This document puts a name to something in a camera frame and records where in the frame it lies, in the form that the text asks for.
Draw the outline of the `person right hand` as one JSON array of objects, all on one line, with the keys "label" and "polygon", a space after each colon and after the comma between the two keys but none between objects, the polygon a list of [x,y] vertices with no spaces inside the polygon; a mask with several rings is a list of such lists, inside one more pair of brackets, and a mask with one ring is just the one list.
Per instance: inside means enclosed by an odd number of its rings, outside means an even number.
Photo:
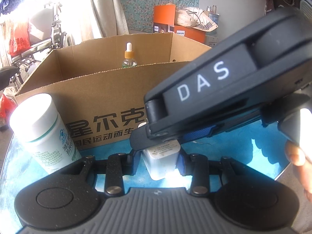
[{"label": "person right hand", "polygon": [[304,151],[291,141],[285,144],[285,155],[293,165],[295,176],[303,186],[306,198],[311,202],[311,162],[307,160]]}]

